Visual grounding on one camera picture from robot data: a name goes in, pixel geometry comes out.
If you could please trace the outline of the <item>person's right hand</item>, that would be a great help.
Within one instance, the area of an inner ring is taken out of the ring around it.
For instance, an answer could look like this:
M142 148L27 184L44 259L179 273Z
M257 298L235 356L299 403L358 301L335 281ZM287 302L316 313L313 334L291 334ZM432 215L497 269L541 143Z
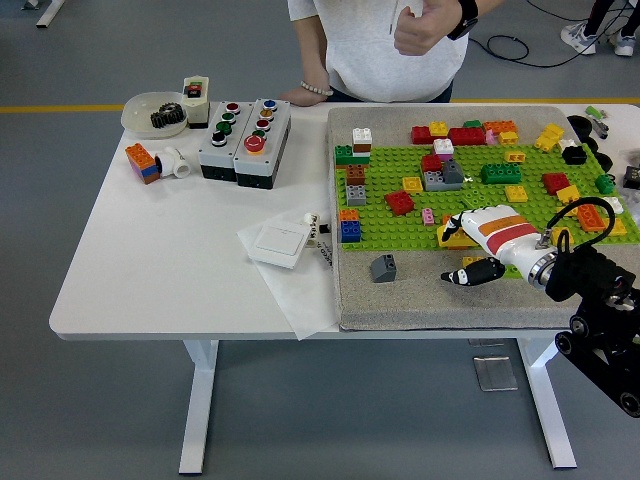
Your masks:
M320 93L315 93L301 86L283 92L279 96L280 100L288 101L292 105L299 107L310 107L328 100L328 97Z

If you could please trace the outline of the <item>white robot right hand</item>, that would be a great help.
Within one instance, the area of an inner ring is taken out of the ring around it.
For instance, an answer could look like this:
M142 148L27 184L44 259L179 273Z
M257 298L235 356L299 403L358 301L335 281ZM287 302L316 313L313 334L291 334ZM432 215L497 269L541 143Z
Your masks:
M535 288L543 288L541 275L555 258L552 248L537 249L541 234L511 206L498 205L466 210L446 223L442 240L447 241L459 229L480 245L490 258L466 268L441 274L453 284L475 286L501 278L506 265L514 265Z

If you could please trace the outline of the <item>person's left hand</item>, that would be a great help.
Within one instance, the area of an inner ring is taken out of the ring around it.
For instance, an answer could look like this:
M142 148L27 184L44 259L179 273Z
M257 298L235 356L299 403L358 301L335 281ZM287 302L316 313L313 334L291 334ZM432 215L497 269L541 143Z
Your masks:
M451 33L462 17L458 1L423 1L420 15L409 6L399 12L394 47L405 56L423 56Z

